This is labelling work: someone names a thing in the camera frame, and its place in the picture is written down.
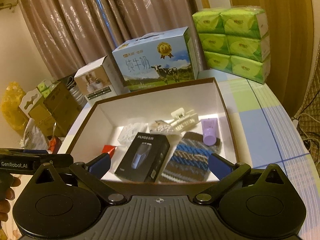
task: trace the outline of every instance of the brown cardboard box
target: brown cardboard box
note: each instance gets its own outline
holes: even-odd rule
[[[55,135],[64,137],[81,111],[67,87],[58,83],[47,98],[41,98],[29,115],[35,120],[45,136],[52,136],[54,123],[57,123]]]

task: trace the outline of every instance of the hand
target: hand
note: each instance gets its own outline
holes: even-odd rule
[[[21,184],[20,179],[17,177],[14,178],[14,182],[12,183],[11,187],[17,187]],[[8,188],[5,192],[5,198],[8,200],[14,200],[15,194],[12,188]],[[1,221],[8,221],[8,213],[10,211],[10,204],[7,200],[0,201],[0,220]]]

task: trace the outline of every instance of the purple tube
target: purple tube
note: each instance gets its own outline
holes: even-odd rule
[[[212,146],[217,141],[216,131],[218,125],[217,118],[202,119],[202,133],[203,133],[203,143],[207,146]]]

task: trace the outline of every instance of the tissue pack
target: tissue pack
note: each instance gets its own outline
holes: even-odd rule
[[[220,13],[224,31],[234,36],[261,39],[268,32],[267,14],[255,7],[235,7]]]
[[[263,62],[270,53],[270,36],[251,39],[228,35],[230,54]]]
[[[231,56],[232,73],[263,84],[270,73],[270,57],[264,62]]]
[[[199,33],[204,51],[229,54],[227,36],[224,34]]]
[[[195,13],[193,21],[198,33],[224,33],[223,23],[220,16],[226,9],[204,9]]]
[[[204,52],[208,67],[232,73],[231,56],[215,52]]]

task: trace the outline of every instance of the white product box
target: white product box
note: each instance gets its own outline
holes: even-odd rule
[[[80,68],[74,77],[80,91],[91,106],[101,99],[128,92],[116,66],[105,56]]]

